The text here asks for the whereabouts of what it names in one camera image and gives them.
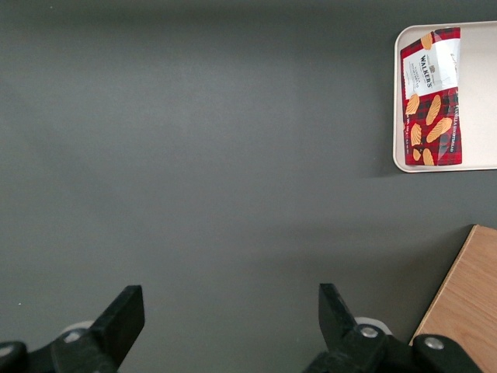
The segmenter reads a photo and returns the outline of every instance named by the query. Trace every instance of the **wooden block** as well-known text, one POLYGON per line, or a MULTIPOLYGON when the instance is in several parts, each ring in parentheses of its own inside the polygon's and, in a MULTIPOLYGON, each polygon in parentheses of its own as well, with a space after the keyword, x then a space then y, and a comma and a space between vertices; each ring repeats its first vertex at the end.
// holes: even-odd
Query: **wooden block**
POLYGON ((497 231, 475 225, 415 336, 457 341, 485 373, 497 372, 497 231))

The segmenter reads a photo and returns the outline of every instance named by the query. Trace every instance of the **white label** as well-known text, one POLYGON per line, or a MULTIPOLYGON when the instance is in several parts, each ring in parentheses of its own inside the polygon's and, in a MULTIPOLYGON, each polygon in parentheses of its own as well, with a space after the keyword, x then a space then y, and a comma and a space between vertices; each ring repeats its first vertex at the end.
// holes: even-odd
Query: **white label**
POLYGON ((428 51, 420 51, 406 57, 404 64, 405 98, 414 93, 429 95, 443 89, 457 87, 459 71, 460 39, 437 41, 428 51))

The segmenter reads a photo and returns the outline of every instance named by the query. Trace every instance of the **red tartan packaging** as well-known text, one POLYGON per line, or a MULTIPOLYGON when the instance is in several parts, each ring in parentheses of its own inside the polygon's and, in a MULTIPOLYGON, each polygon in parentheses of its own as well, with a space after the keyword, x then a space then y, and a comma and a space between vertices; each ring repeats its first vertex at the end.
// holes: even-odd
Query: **red tartan packaging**
POLYGON ((462 163, 459 27, 435 30, 401 50, 405 164, 462 163))

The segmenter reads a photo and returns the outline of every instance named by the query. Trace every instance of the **gray surface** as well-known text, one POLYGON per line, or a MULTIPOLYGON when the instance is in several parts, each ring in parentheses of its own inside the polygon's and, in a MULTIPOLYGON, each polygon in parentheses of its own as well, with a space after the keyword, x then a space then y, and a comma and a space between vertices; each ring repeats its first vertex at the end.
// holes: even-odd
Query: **gray surface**
POLYGON ((394 40, 495 3, 134 3, 0 3, 2 339, 139 283, 123 373, 298 372, 332 281, 407 340, 497 174, 395 168, 394 40))

